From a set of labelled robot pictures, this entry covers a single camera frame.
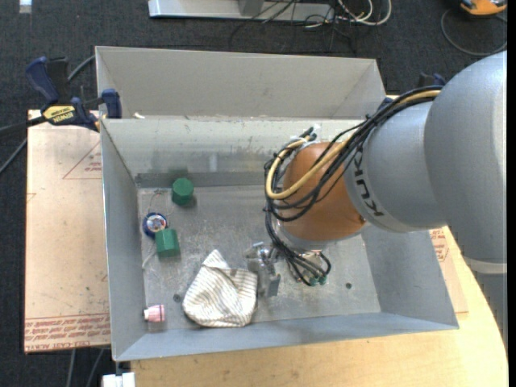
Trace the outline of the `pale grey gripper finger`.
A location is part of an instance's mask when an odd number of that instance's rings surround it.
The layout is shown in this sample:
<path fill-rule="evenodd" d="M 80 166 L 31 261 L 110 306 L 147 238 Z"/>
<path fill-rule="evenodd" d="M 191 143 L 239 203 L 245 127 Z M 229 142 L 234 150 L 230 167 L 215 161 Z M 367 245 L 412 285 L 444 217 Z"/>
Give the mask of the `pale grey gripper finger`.
<path fill-rule="evenodd" d="M 277 296 L 280 282 L 281 282 L 280 274 L 275 274 L 275 275 L 268 274 L 265 278 L 263 296 L 266 298 Z"/>
<path fill-rule="evenodd" d="M 246 259 L 247 268 L 249 271 L 258 272 L 261 268 L 264 267 L 264 258 L 262 254 L 263 249 L 264 243 L 257 242 L 245 251 L 244 257 Z"/>

